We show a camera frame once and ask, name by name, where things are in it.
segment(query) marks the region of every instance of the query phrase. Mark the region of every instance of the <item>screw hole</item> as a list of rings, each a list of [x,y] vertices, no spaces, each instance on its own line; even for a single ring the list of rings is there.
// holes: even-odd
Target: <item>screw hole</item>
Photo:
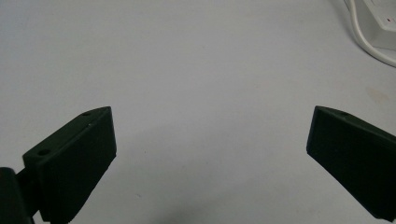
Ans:
[[[47,148],[44,148],[44,149],[38,151],[37,154],[38,154],[39,156],[46,156],[46,155],[50,154],[50,150],[47,149]]]

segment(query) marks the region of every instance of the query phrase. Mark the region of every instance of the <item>white power strip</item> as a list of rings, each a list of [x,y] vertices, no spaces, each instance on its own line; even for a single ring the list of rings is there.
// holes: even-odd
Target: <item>white power strip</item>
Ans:
[[[396,50],[396,0],[357,0],[361,32],[374,47]]]

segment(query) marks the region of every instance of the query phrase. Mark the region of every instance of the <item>black plastic part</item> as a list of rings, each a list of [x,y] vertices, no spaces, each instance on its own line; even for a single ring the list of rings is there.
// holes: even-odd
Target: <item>black plastic part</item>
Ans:
[[[396,215],[396,137],[346,112],[317,106],[308,154],[374,217]]]
[[[70,222],[116,157],[111,108],[85,112],[23,155],[44,221]]]
[[[12,169],[0,168],[0,223],[31,224],[21,196],[17,177]]]
[[[116,157],[111,108],[87,111],[23,155],[17,175],[0,168],[0,224],[70,222]]]

